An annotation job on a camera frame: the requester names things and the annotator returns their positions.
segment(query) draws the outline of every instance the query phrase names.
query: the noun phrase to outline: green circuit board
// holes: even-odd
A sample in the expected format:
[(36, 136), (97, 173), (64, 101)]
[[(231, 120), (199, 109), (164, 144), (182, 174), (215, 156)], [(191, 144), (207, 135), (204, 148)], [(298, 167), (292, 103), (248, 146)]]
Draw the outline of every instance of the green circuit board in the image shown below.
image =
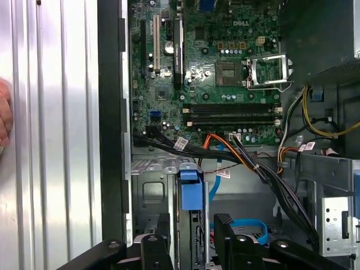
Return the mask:
[[(220, 82), (219, 72), (234, 76), (227, 64), (241, 63), (236, 73), (245, 79), (242, 66), (247, 57), (278, 53), (278, 14), (276, 6), (237, 4), (230, 8), (220, 4), (210, 12), (199, 10), (199, 2), (185, 1), (182, 12), (184, 46), (184, 81), (180, 89), (174, 87), (174, 55), (166, 53), (171, 42), (167, 21), (177, 17), (176, 3), (164, 0), (139, 1), (132, 4), (130, 29), (132, 34), (132, 101), (134, 133), (144, 134), (152, 111), (160, 111), (159, 129), (171, 140), (179, 136), (202, 145), (208, 132), (228, 136), (241, 133), (245, 145), (276, 145), (278, 138), (274, 125), (245, 124), (225, 127), (188, 127), (184, 122), (184, 104), (279, 104), (277, 90), (250, 91), (244, 84)], [(149, 70), (153, 60), (146, 59), (146, 75), (142, 74), (141, 38), (146, 39), (146, 54), (154, 53), (154, 16), (160, 24), (160, 72)], [(146, 24), (146, 36), (141, 32), (141, 21)], [(265, 42), (258, 44), (258, 38)], [(279, 77), (279, 63), (258, 66), (258, 81)]]

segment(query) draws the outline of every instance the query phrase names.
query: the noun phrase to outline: pcie slot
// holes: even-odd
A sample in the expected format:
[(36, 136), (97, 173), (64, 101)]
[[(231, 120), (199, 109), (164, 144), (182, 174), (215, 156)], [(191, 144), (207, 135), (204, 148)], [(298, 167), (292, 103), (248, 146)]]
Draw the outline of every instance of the pcie slot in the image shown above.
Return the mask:
[(174, 20), (174, 86), (181, 89), (183, 84), (183, 40), (182, 19)]
[(274, 116), (192, 116), (187, 122), (188, 127), (234, 126), (237, 124), (274, 125)]
[(152, 27), (154, 30), (154, 70), (160, 73), (160, 16), (152, 17)]
[(183, 109), (184, 114), (268, 114), (274, 112), (275, 104), (192, 104)]
[(146, 21), (140, 21), (140, 65), (141, 65), (141, 77), (145, 78), (147, 74), (146, 70)]

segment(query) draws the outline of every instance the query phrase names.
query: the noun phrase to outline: motherboard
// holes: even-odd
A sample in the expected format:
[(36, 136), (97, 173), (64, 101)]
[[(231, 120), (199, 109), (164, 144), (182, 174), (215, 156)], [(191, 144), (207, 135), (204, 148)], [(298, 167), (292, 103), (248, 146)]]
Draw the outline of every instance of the motherboard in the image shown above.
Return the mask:
[[(279, 53), (274, 1), (137, 0), (131, 5), (132, 129), (202, 145), (207, 133), (276, 145), (280, 92), (250, 89), (249, 59)], [(257, 61), (256, 82), (279, 80), (278, 61)]]

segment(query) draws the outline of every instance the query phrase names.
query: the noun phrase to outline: hand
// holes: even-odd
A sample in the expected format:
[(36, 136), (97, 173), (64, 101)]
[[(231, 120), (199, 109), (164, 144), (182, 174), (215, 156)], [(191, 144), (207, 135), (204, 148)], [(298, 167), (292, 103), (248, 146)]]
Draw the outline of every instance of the hand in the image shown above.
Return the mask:
[(10, 109), (10, 92), (0, 80), (0, 146), (9, 146), (8, 133), (12, 129), (13, 117)]

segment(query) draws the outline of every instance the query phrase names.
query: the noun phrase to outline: ram slot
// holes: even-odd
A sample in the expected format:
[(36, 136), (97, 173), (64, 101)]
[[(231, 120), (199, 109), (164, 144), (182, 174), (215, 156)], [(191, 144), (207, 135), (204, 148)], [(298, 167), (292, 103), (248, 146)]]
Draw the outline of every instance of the ram slot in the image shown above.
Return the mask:
[(147, 75), (146, 70), (146, 21), (140, 21), (140, 65), (141, 65), (141, 76), (143, 78)]
[(184, 113), (195, 115), (219, 115), (219, 114), (269, 114), (273, 113), (275, 104), (192, 104), (184, 109)]
[(160, 16), (152, 17), (152, 27), (154, 29), (154, 70), (160, 73)]
[(234, 126), (238, 124), (274, 125), (274, 116), (191, 116), (188, 127)]

